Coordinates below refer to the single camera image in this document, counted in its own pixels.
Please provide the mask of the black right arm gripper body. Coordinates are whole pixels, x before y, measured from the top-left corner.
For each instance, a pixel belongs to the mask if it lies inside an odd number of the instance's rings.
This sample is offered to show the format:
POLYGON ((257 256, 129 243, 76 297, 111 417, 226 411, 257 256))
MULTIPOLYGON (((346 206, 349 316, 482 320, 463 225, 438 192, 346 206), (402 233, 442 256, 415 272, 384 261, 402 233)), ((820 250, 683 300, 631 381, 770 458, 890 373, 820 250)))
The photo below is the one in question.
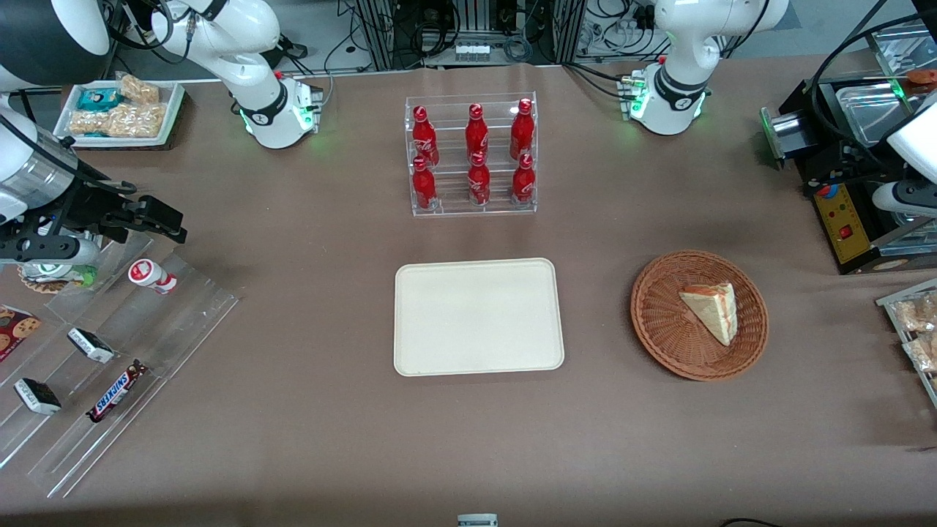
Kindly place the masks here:
POLYGON ((73 182, 58 198, 42 207, 43 236, 90 231, 124 242, 128 231, 145 231, 136 201, 113 184, 73 182))

